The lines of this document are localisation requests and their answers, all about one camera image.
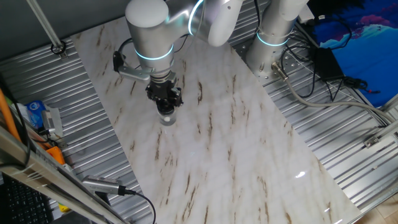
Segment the gray cable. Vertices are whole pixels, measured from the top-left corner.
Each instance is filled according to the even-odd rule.
[[[371,110],[371,111],[373,111],[373,112],[385,117],[391,123],[395,122],[395,120],[392,119],[390,116],[388,116],[385,112],[383,112],[383,111],[381,111],[381,110],[379,110],[377,108],[374,108],[373,106],[369,106],[369,105],[366,105],[366,104],[363,104],[363,103],[357,103],[357,102],[311,103],[311,102],[305,101],[293,89],[293,86],[290,83],[289,79],[286,79],[285,82],[286,82],[288,88],[291,90],[293,96],[296,97],[296,99],[298,99],[299,102],[301,102],[301,103],[303,103],[303,104],[305,104],[307,106],[313,106],[313,107],[340,106],[340,105],[359,106],[359,107]]]

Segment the marble veining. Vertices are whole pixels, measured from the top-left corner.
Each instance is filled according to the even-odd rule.
[[[228,44],[190,37],[175,55],[184,105],[165,127],[146,85],[113,71],[127,38],[125,18],[72,36],[157,223],[334,224],[360,214]],[[124,53],[138,65],[133,46]]]

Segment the blue object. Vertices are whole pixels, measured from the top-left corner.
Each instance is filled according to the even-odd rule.
[[[333,51],[346,76],[367,81],[368,90],[361,90],[373,106],[386,104],[398,94],[398,4],[396,0],[364,0],[361,7],[344,9],[339,16],[349,25],[353,37],[347,46]],[[320,47],[342,46],[349,36],[338,22],[316,25]]]
[[[44,103],[40,100],[35,100],[25,105],[29,112],[30,123],[35,129],[43,127],[42,111],[45,110]]]

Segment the connector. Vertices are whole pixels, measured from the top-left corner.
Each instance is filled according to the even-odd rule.
[[[278,73],[279,76],[281,77],[281,79],[283,81],[286,81],[286,79],[288,79],[289,77],[287,76],[287,74],[285,73],[285,71],[283,71],[280,66],[278,65],[278,63],[274,62],[271,65],[271,69],[273,69],[274,72]]]

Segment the power adapter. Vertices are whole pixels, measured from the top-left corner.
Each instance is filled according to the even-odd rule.
[[[345,77],[330,48],[316,49],[314,59],[316,63],[316,72],[322,81],[329,82],[333,80],[341,80]]]

